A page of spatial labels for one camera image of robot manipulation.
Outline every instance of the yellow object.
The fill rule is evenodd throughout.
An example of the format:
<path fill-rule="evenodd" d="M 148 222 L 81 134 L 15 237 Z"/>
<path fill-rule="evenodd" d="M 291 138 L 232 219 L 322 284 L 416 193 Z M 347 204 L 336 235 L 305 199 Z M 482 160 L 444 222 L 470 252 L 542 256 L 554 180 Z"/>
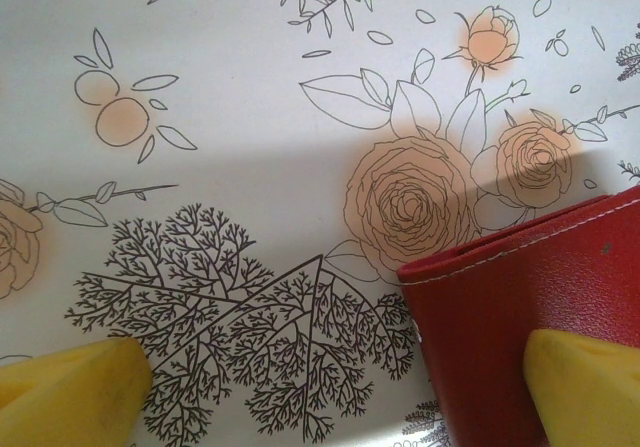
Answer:
<path fill-rule="evenodd" d="M 130 338 L 2 367 L 0 447 L 122 447 L 150 389 Z"/>
<path fill-rule="evenodd" d="M 640 349 L 536 330 L 524 376 L 552 447 L 640 446 Z"/>

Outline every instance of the white stitching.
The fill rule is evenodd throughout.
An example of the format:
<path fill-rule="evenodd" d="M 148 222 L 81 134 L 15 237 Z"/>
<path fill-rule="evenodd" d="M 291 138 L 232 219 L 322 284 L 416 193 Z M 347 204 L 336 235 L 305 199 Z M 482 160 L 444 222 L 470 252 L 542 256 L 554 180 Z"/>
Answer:
<path fill-rule="evenodd" d="M 401 282 L 401 285 L 424 285 L 424 284 L 428 284 L 429 282 L 434 282 L 436 280 L 441 280 L 441 279 L 446 279 L 448 277 L 453 277 L 454 275 L 457 275 L 457 274 L 459 274 L 461 272 L 465 272 L 465 271 L 467 271 L 469 269 L 473 269 L 475 267 L 478 267 L 479 265 L 486 264 L 488 262 L 492 262 L 492 261 L 494 261 L 496 259 L 499 259 L 500 257 L 504 257 L 505 255 L 512 254 L 512 253 L 514 253 L 514 252 L 516 252 L 518 250 L 522 250 L 522 249 L 524 249 L 526 247 L 529 247 L 531 245 L 537 244 L 538 242 L 542 242 L 543 240 L 550 239 L 552 237 L 555 237 L 556 235 L 563 234 L 565 232 L 568 232 L 570 230 L 575 229 L 576 227 L 580 227 L 581 225 L 584 225 L 584 224 L 587 224 L 587 223 L 592 222 L 594 220 L 597 220 L 597 219 L 599 219 L 601 217 L 605 217 L 605 216 L 607 216 L 609 214 L 613 214 L 614 212 L 616 212 L 618 210 L 625 209 L 625 208 L 627 208 L 627 207 L 629 207 L 629 206 L 631 206 L 633 204 L 636 204 L 638 202 L 640 202 L 640 199 L 632 200 L 631 202 L 629 202 L 627 204 L 623 204 L 623 205 L 620 205 L 620 206 L 618 206 L 618 207 L 616 207 L 614 209 L 608 210 L 606 212 L 602 212 L 602 213 L 600 213 L 600 214 L 598 214 L 598 215 L 596 215 L 594 217 L 591 217 L 589 219 L 585 219 L 582 222 L 578 222 L 577 224 L 574 224 L 574 225 L 572 225 L 570 227 L 566 227 L 566 228 L 564 228 L 562 230 L 554 232 L 553 234 L 549 234 L 549 235 L 547 235 L 545 237 L 540 237 L 539 239 L 532 240 L 528 244 L 523 244 L 523 245 L 521 245 L 519 247 L 516 247 L 515 249 L 511 249 L 511 250 L 506 250 L 504 252 L 500 252 L 499 254 L 496 254 L 493 257 L 489 257 L 488 259 L 481 260 L 479 262 L 476 262 L 475 264 L 467 265 L 466 267 L 463 267 L 462 269 L 456 270 L 455 272 L 451 272 L 451 273 L 445 274 L 445 275 L 440 275 L 438 277 L 433 277 L 431 279 L 426 279 L 426 280 L 422 280 L 422 281 L 419 281 L 419 282 Z"/>

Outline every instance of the red leather cover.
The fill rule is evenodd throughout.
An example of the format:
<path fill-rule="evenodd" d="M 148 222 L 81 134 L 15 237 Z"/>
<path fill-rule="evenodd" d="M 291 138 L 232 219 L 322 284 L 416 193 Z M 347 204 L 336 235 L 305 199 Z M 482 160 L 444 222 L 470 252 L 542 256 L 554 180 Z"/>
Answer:
<path fill-rule="evenodd" d="M 640 347 L 640 187 L 413 262 L 398 277 L 453 445 L 547 446 L 522 374 L 527 338 L 551 328 Z"/>

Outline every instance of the peach colored rose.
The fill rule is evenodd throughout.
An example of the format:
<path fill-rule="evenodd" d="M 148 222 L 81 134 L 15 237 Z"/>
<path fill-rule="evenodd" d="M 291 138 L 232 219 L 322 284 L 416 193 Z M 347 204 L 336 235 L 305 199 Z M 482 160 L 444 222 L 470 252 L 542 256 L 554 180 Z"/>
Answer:
<path fill-rule="evenodd" d="M 347 225 L 369 262 L 393 283 L 402 264 L 479 232 L 469 162 L 447 141 L 424 136 L 376 144 L 347 186 Z"/>
<path fill-rule="evenodd" d="M 33 277 L 40 229 L 40 219 L 0 195 L 0 298 L 20 290 Z"/>
<path fill-rule="evenodd" d="M 555 130 L 537 121 L 528 122 L 506 130 L 498 147 L 481 153 L 478 163 L 483 169 L 495 165 L 492 177 L 499 195 L 518 206 L 542 208 L 569 189 L 569 147 L 569 141 Z"/>
<path fill-rule="evenodd" d="M 446 58 L 464 57 L 474 66 L 492 66 L 512 59 L 519 42 L 518 25 L 513 15 L 489 6 L 469 27 L 467 45 Z"/>

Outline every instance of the red book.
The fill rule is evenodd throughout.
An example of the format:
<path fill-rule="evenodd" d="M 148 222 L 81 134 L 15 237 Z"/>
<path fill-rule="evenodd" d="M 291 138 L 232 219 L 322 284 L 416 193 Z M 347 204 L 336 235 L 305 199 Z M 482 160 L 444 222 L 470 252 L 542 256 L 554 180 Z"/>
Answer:
<path fill-rule="evenodd" d="M 527 338 L 550 328 L 640 347 L 640 187 L 413 262 L 398 277 L 453 445 L 547 446 L 522 374 Z"/>

